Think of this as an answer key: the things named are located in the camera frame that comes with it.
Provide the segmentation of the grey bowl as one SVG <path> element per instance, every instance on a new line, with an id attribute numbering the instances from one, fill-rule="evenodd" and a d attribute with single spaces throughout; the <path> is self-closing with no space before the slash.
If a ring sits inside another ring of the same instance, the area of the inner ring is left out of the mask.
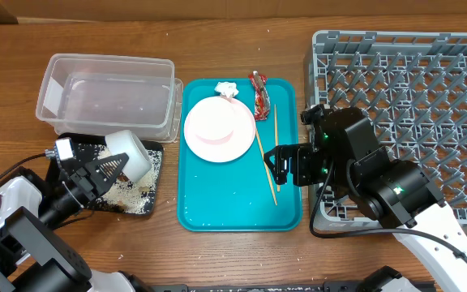
<path id="1" fill-rule="evenodd" d="M 137 183 L 152 168 L 146 148 L 132 131 L 108 134 L 105 136 L 105 143 L 112 155 L 125 153 L 128 156 L 122 172 L 133 183 Z"/>

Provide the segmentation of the rice and food leftovers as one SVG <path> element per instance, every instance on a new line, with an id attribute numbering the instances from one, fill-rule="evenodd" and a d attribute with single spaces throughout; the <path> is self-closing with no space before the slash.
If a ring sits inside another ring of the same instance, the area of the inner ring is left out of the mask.
<path id="1" fill-rule="evenodd" d="M 156 202 L 163 150 L 148 149 L 152 168 L 138 181 L 119 176 L 107 193 L 96 199 L 93 209 L 112 213 L 149 215 Z"/>

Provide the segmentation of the red snack wrapper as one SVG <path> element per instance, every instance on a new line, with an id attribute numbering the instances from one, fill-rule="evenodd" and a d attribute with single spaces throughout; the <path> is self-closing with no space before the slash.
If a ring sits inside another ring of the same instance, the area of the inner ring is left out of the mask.
<path id="1" fill-rule="evenodd" d="M 258 71 L 252 71 L 249 80 L 255 90 L 255 121 L 266 120 L 271 110 L 271 101 L 266 88 L 268 79 Z"/>

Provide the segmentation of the white napkin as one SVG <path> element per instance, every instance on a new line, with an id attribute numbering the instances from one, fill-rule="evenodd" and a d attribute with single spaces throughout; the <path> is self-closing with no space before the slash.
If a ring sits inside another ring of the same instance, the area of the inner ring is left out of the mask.
<path id="1" fill-rule="evenodd" d="M 218 82 L 215 87 L 215 91 L 228 99 L 234 98 L 238 95 L 237 84 L 233 82 Z"/>

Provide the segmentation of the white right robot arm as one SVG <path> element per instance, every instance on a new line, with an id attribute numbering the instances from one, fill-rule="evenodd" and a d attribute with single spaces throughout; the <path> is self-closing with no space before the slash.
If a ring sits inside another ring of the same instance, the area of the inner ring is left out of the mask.
<path id="1" fill-rule="evenodd" d="M 442 191 L 422 168 L 391 159 L 371 122 L 359 108 L 315 105 L 301 114 L 312 127 L 309 144 L 278 145 L 263 155 L 278 185 L 293 177 L 297 187 L 318 185 L 347 195 L 379 228 L 320 233 L 316 238 L 391 234 L 423 264 L 445 291 L 467 291 L 467 236 Z"/>

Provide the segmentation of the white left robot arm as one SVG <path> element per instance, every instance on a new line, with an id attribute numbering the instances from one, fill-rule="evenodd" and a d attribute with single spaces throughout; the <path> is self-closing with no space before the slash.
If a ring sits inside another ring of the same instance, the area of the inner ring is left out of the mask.
<path id="1" fill-rule="evenodd" d="M 90 161 L 54 190 L 16 163 L 0 187 L 0 291 L 132 291 L 129 275 L 91 270 L 55 234 L 104 195 L 128 161 L 125 153 Z"/>

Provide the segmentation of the black waste tray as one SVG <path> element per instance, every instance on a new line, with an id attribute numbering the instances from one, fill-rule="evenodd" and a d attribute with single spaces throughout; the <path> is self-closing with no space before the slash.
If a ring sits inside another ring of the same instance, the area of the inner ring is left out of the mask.
<path id="1" fill-rule="evenodd" d="M 103 136 L 65 133 L 59 137 L 61 139 L 71 139 L 75 152 L 75 158 L 70 161 L 64 161 L 62 163 L 63 170 L 59 169 L 59 166 L 55 161 L 50 163 L 45 179 L 45 181 L 50 185 L 54 185 L 55 183 L 59 183 L 60 181 L 65 180 L 68 174 L 73 174 L 75 170 L 90 161 L 106 158 L 111 155 Z M 164 154 L 162 145 L 157 142 L 144 141 L 143 146 L 146 148 L 146 150 L 162 149 Z"/>

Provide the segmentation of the grey dishwasher rack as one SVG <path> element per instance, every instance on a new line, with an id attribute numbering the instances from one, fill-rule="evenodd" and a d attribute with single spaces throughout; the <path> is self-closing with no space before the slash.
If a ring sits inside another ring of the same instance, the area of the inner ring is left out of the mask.
<path id="1" fill-rule="evenodd" d="M 419 164 L 467 233 L 467 32 L 314 33 L 308 105 L 358 107 L 393 159 Z"/>

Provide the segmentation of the left wooden chopstick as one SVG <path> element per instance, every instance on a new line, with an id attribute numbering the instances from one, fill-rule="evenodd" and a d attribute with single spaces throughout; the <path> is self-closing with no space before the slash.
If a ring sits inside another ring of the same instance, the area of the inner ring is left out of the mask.
<path id="1" fill-rule="evenodd" d="M 255 137 L 256 137 L 257 143 L 259 145 L 259 150 L 260 150 L 260 154 L 261 154 L 261 157 L 262 157 L 262 160 L 263 160 L 263 166 L 265 168 L 265 172 L 266 172 L 266 175 L 267 175 L 268 184 L 269 184 L 270 191 L 271 191 L 271 194 L 272 194 L 273 202 L 277 206 L 278 203 L 277 203 L 275 189 L 274 189 L 273 182 L 272 182 L 272 176 L 270 175 L 269 168 L 268 168 L 268 166 L 267 166 L 267 164 L 266 164 L 266 162 L 264 160 L 263 145 L 262 145 L 262 141 L 261 141 L 261 139 L 259 137 L 259 132 L 258 132 L 257 128 L 255 128 Z"/>

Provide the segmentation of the wooden chopstick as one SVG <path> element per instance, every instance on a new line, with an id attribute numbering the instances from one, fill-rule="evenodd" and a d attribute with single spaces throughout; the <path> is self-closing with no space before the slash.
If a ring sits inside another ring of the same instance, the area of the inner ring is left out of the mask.
<path id="1" fill-rule="evenodd" d="M 273 182 L 272 182 L 272 176 L 270 175 L 269 168 L 268 168 L 268 166 L 267 166 L 267 164 L 266 164 L 266 162 L 264 160 L 263 145 L 262 145 L 262 141 L 261 141 L 261 139 L 259 137 L 259 132 L 258 132 L 257 128 L 255 128 L 255 137 L 256 137 L 257 143 L 259 145 L 259 150 L 260 150 L 260 154 L 261 154 L 261 157 L 262 157 L 262 160 L 263 160 L 263 166 L 265 168 L 265 172 L 266 172 L 266 175 L 267 175 L 268 184 L 269 184 L 270 191 L 271 191 L 271 194 L 272 194 L 273 202 L 277 206 L 278 203 L 277 203 L 275 189 L 274 189 Z"/>
<path id="2" fill-rule="evenodd" d="M 278 110 L 277 105 L 274 105 L 273 108 L 273 116 L 274 116 L 274 136 L 275 136 L 275 146 L 279 145 L 279 134 L 278 134 Z M 276 191 L 281 191 L 281 186 L 276 183 Z"/>

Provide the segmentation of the right wooden chopstick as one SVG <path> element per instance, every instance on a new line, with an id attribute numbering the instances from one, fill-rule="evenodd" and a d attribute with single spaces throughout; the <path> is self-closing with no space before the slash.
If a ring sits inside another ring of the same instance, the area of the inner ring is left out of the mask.
<path id="1" fill-rule="evenodd" d="M 278 134 L 278 110 L 277 105 L 274 105 L 273 108 L 273 116 L 274 116 L 274 136 L 275 136 L 275 146 L 279 145 L 279 134 Z M 281 186 L 276 183 L 276 191 L 281 191 Z"/>

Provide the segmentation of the teal plastic tray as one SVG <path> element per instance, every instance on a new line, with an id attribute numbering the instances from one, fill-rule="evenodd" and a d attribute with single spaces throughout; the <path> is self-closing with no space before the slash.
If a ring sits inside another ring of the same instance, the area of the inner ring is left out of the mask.
<path id="1" fill-rule="evenodd" d="M 285 79 L 266 83 L 278 110 L 279 145 L 298 142 L 295 91 Z M 274 116 L 256 124 L 263 151 L 275 147 Z M 289 231 L 302 219 L 302 194 L 291 182 L 273 202 L 257 139 L 238 159 L 214 163 L 196 156 L 180 139 L 178 220 L 194 232 Z"/>

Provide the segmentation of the clear plastic bin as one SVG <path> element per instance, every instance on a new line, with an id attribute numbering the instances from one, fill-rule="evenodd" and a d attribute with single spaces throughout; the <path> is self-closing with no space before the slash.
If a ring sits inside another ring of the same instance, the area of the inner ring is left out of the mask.
<path id="1" fill-rule="evenodd" d="M 130 130 L 142 140 L 172 143 L 179 133 L 183 88 L 169 59 L 55 54 L 35 115 L 58 134 Z"/>

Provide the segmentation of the pink large plate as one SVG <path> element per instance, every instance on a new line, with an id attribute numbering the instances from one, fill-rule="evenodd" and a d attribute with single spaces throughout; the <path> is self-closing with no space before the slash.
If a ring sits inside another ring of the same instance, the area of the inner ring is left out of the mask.
<path id="1" fill-rule="evenodd" d="M 255 119 L 253 114 L 239 100 L 233 99 L 230 102 L 233 104 L 235 112 L 233 134 L 219 143 L 205 142 L 191 134 L 186 129 L 188 115 L 186 116 L 183 128 L 186 144 L 196 156 L 205 161 L 215 163 L 233 161 L 242 156 L 254 141 Z"/>

